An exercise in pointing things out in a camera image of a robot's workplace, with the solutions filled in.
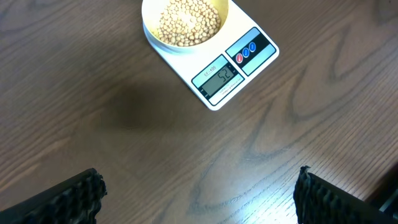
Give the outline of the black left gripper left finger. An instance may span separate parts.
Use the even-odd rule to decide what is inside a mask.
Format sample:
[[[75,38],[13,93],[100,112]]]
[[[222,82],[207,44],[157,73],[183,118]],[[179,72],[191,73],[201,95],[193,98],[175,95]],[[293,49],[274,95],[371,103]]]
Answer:
[[[103,176],[90,168],[2,210],[1,223],[96,224],[96,214],[105,195]]]

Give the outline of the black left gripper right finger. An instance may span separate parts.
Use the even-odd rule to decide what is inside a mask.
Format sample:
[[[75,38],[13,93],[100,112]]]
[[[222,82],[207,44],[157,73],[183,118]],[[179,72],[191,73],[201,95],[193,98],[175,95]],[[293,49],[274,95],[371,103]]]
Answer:
[[[397,167],[363,201],[302,166],[293,199],[299,224],[397,224]]]

